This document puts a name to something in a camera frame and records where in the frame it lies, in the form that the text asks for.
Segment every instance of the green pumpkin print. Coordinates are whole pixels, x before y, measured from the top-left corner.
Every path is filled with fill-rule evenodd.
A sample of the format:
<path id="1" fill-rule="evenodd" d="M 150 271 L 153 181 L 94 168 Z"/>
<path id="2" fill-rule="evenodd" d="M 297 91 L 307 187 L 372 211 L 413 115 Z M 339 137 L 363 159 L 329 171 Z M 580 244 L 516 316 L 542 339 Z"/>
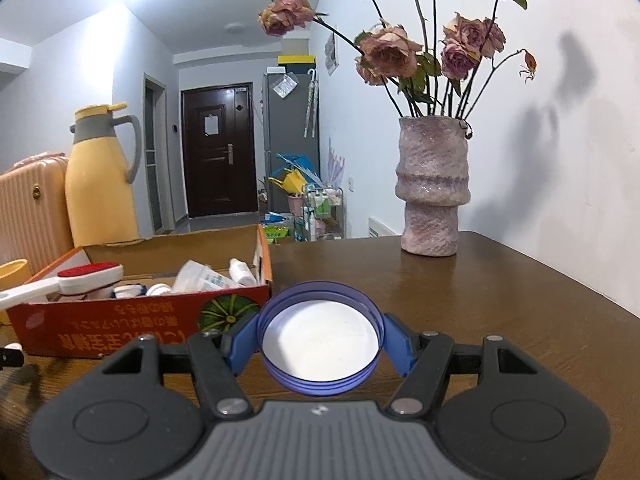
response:
<path id="1" fill-rule="evenodd" d="M 237 294 L 223 294 L 202 306 L 198 318 L 198 329 L 206 332 L 217 328 L 226 332 L 244 316 L 259 310 L 260 307 L 251 298 Z"/>

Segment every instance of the gray thermos handle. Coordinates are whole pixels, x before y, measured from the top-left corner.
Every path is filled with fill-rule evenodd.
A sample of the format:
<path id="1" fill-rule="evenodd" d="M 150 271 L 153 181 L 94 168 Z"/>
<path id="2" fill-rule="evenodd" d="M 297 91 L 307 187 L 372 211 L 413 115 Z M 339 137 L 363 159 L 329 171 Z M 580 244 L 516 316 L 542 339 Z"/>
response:
<path id="1" fill-rule="evenodd" d="M 125 115 L 115 118 L 111 124 L 113 124 L 113 126 L 119 126 L 124 123 L 131 123 L 133 131 L 136 133 L 136 154 L 133 157 L 133 164 L 129 168 L 129 171 L 127 171 L 127 183 L 133 184 L 133 179 L 136 177 L 136 173 L 140 167 L 140 159 L 142 158 L 142 128 L 140 128 L 140 121 L 135 115 Z"/>

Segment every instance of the suitcase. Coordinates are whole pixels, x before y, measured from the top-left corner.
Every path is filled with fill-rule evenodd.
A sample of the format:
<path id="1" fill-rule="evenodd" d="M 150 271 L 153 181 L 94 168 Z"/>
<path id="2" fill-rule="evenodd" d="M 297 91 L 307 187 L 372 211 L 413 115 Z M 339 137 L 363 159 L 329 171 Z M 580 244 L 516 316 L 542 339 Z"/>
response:
<path id="1" fill-rule="evenodd" d="M 34 275 L 74 248 L 64 156 L 19 162 L 0 175 L 0 263 L 24 258 Z"/>

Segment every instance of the brown tabletop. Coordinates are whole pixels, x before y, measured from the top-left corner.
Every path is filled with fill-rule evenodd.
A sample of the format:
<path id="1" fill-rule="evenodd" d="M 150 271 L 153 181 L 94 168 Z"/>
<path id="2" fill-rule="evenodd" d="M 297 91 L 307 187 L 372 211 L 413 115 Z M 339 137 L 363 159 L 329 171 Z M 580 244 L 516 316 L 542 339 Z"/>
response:
<path id="1" fill-rule="evenodd" d="M 606 412 L 612 444 L 598 480 L 640 478 L 640 372 L 633 364 L 640 320 L 603 296 L 473 233 L 462 233 L 458 256 L 444 259 L 407 254 L 396 237 L 287 244 L 271 254 L 275 290 L 305 280 L 343 282 L 416 331 L 438 330 L 470 344 L 491 333 L 505 336 Z M 42 478 L 28 449 L 30 417 L 95 362 L 29 357 L 28 363 L 0 372 L 0 470 L 8 480 Z M 254 405 L 300 398 L 272 380 L 256 356 L 240 383 Z M 383 356 L 343 398 L 384 402 L 399 383 Z M 474 378 L 454 378 L 450 393 L 473 384 Z M 195 398 L 187 377 L 165 377 L 165 385 Z"/>

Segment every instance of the refrigerator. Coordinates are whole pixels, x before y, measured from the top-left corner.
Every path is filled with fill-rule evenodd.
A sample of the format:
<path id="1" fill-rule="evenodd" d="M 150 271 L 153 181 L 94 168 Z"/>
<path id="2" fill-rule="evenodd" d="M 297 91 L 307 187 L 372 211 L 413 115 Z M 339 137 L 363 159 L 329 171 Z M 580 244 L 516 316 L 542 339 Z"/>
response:
<path id="1" fill-rule="evenodd" d="M 316 136 L 311 136 L 311 127 L 305 139 L 306 108 L 309 98 L 311 76 L 296 74 L 298 85 L 282 99 L 271 87 L 282 78 L 282 74 L 264 76 L 262 95 L 264 100 L 264 165 L 267 177 L 274 170 L 285 165 L 277 157 L 278 153 L 306 155 L 320 175 L 320 141 L 319 128 L 316 123 Z M 265 182 L 269 211 L 288 213 L 289 202 L 283 190 L 275 184 Z"/>

